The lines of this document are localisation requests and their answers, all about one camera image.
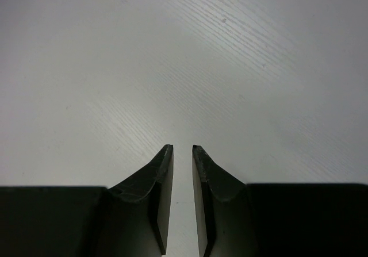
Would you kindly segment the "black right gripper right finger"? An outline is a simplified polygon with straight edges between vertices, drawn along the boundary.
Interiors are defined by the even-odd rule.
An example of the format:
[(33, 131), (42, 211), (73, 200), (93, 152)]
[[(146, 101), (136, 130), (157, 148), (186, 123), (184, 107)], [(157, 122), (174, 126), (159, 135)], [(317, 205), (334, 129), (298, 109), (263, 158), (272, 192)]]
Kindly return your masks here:
[(366, 256), (367, 186), (243, 183), (192, 149), (200, 256)]

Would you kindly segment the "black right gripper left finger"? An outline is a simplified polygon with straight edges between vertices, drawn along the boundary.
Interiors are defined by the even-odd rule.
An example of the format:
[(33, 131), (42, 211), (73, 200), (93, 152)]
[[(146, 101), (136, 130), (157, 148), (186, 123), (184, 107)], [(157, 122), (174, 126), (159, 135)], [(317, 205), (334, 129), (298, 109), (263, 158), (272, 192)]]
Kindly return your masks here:
[(173, 153), (111, 188), (1, 187), (2, 256), (162, 256), (166, 253)]

